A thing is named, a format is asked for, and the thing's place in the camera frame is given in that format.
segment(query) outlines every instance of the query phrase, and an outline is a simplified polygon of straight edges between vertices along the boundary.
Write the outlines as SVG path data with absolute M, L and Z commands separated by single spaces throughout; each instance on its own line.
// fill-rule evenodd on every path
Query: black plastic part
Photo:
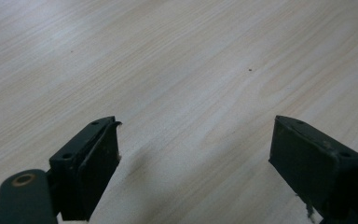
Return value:
M 352 183 L 358 181 L 357 152 L 301 120 L 277 116 L 269 161 L 323 217 L 348 217 Z
M 119 161 L 115 117 L 87 125 L 50 160 L 55 212 L 63 220 L 90 220 Z
M 20 172 L 1 185 L 0 224 L 17 223 L 57 223 L 42 170 Z

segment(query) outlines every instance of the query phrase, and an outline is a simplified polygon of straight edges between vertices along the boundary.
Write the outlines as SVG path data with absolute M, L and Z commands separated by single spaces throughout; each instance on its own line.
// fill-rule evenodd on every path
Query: wooden surface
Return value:
M 311 223 L 277 114 L 358 151 L 358 0 L 0 1 L 0 184 L 124 123 L 89 223 Z

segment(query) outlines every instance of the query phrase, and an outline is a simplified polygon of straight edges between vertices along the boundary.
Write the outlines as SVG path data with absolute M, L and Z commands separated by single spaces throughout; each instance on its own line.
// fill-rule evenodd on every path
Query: light wood grain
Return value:
M 358 1 L 0 1 L 0 184 L 124 123 L 90 223 L 311 223 L 277 114 L 358 151 Z

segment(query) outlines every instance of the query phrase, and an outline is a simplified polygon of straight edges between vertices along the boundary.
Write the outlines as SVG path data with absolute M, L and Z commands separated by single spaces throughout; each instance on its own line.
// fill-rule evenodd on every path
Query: wooden table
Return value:
M 124 123 L 89 223 L 311 223 L 277 114 L 358 151 L 358 1 L 0 1 L 0 184 Z

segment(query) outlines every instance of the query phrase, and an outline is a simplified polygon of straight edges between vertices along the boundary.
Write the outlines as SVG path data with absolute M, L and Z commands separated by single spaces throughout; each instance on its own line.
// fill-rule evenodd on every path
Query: screw hole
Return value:
M 71 159 L 72 158 L 72 153 L 65 153 L 62 155 L 62 158 L 65 160 Z
M 34 174 L 25 174 L 25 175 L 21 175 L 16 177 L 13 182 L 11 182 L 11 185 L 13 185 L 14 187 L 22 187 L 25 186 L 29 183 L 31 183 L 35 178 Z
M 341 155 L 342 157 L 350 157 L 351 155 L 347 152 L 340 152 L 339 155 Z

